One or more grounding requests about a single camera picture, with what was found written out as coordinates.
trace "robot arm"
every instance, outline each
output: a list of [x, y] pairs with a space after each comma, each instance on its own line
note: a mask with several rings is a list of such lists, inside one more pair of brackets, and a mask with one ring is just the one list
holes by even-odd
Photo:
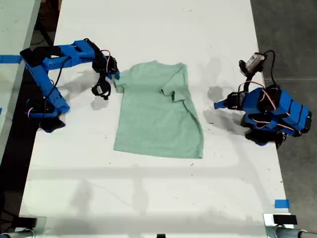
[[266, 54], [255, 53], [244, 63], [239, 62], [241, 72], [247, 77], [244, 90], [230, 93], [227, 99], [214, 104], [214, 108], [228, 108], [245, 111], [241, 125], [250, 128], [246, 138], [259, 145], [274, 141], [280, 146], [287, 135], [301, 136], [309, 131], [312, 113], [302, 104], [281, 90], [274, 82], [267, 88], [256, 88], [249, 92], [249, 84], [256, 72], [262, 71]]
[[[73, 67], [75, 65], [87, 62], [93, 62], [93, 69], [100, 74], [97, 84], [92, 88], [96, 96], [103, 96], [105, 100], [110, 95], [110, 85], [106, 77], [111, 79], [114, 74], [116, 78], [120, 77], [115, 58], [104, 56], [101, 50], [89, 39], [75, 41], [71, 45], [54, 46], [53, 48], [36, 48], [34, 51], [25, 49], [21, 51], [22, 59], [25, 61], [26, 68], [30, 71], [36, 84], [40, 87], [44, 97], [53, 105], [58, 113], [69, 111], [69, 105], [61, 96], [56, 85], [53, 85], [47, 75], [52, 69]], [[30, 117], [41, 117], [41, 112], [29, 113]]]
[[[58, 116], [70, 109], [56, 87], [63, 68], [92, 62], [94, 71], [99, 73], [98, 82], [92, 87], [92, 93], [104, 100], [108, 100], [111, 93], [111, 86], [106, 81], [106, 77], [112, 79], [114, 75], [116, 79], [120, 78], [115, 58], [110, 54], [103, 55], [102, 51], [87, 38], [75, 41], [71, 45], [40, 47], [33, 51], [25, 49], [20, 55], [45, 97], [41, 101], [28, 100], [26, 114], [30, 118], [41, 119], [40, 127], [46, 132], [64, 127], [65, 124], [58, 119]], [[52, 84], [47, 74], [53, 69], [60, 69], [55, 84]]]

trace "t-shirt sleeve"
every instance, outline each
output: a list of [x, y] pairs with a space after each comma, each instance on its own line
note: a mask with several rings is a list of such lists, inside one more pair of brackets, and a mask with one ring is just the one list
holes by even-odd
[[178, 102], [186, 98], [187, 74], [184, 68], [174, 74], [163, 86], [161, 93], [171, 96], [173, 102]]

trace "blue tape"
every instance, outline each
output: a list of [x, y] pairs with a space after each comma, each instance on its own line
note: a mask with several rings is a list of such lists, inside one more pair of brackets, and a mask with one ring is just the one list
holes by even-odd
[[21, 60], [22, 60], [21, 56], [10, 56], [10, 55], [0, 56], [0, 63], [20, 63]]
[[289, 208], [289, 200], [288, 199], [276, 199], [274, 207], [275, 208]]

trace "green t-shirt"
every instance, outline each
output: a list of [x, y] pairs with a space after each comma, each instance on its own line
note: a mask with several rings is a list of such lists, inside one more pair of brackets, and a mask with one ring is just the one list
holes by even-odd
[[143, 155], [202, 158], [204, 138], [183, 63], [140, 63], [115, 81], [123, 93], [114, 149]]

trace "white tabletop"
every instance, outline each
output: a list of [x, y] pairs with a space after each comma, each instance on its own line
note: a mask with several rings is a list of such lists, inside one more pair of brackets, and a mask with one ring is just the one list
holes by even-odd
[[[2, 0], [0, 3], [0, 55], [19, 55], [29, 47], [40, 0]], [[24, 63], [0, 64], [0, 164], [12, 125]]]
[[275, 145], [246, 140], [241, 112], [213, 109], [245, 80], [238, 61], [257, 51], [249, 0], [63, 0], [55, 45], [86, 37], [121, 71], [152, 60], [188, 65], [204, 158], [114, 151], [122, 95], [95, 98], [90, 63], [67, 68], [66, 127], [37, 133], [20, 214], [47, 217], [53, 237], [266, 237], [263, 213], [288, 212], [274, 208], [285, 199]]

